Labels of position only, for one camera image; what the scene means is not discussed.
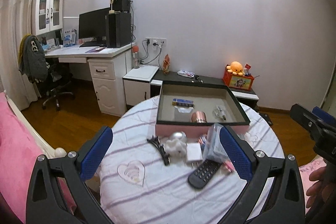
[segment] chair base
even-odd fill
[[[60,95],[71,95],[73,99],[75,98],[75,95],[74,95],[73,92],[68,92],[68,91],[66,91],[66,92],[60,92],[60,93],[54,94],[53,96],[51,96],[47,100],[45,100],[43,102],[43,104],[42,104],[42,109],[46,109],[47,108],[46,107],[47,102],[49,102],[49,101],[51,101],[53,99],[56,99],[56,111],[60,111],[59,102],[58,102],[58,97]]]

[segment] black monitor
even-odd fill
[[[94,37],[101,42],[106,37],[105,16],[110,7],[79,15],[78,38]]]

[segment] human hand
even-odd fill
[[[306,195],[309,196],[309,199],[307,201],[307,208],[310,208],[315,199],[317,194],[319,193],[321,187],[322,187],[322,182],[323,182],[323,177],[325,175],[327,167],[321,167],[314,172],[312,172],[309,176],[310,181],[318,181],[315,184],[313,184],[308,190]],[[335,183],[329,183],[328,185],[325,186],[325,188],[322,191],[322,200],[323,202],[326,202],[332,191],[336,188]]]

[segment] pink blanket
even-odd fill
[[[303,191],[304,191],[304,201],[305,204],[307,204],[308,196],[306,195],[306,192],[310,186],[312,186],[315,181],[310,181],[309,180],[309,175],[321,168],[326,166],[326,163],[323,161],[322,157],[319,157],[317,160],[314,160],[306,165],[301,166],[300,169],[300,174],[301,174],[301,179],[302,179],[302,184],[303,184]]]
[[[30,177],[41,154],[33,136],[11,111],[5,94],[0,93],[0,192],[23,223]],[[65,183],[61,185],[72,208],[75,203],[70,192]]]

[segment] black tabletop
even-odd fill
[[[221,78],[214,78],[214,77],[201,76],[201,75],[199,76],[199,78],[203,80],[203,83],[205,84],[225,85]],[[164,75],[162,70],[158,70],[156,74],[154,75],[153,80],[191,82],[192,78],[178,75],[176,72],[173,72],[173,71],[171,71],[167,75]],[[248,93],[248,94],[255,94],[253,89],[249,91],[249,90],[230,88],[230,90],[236,91],[236,92]]]

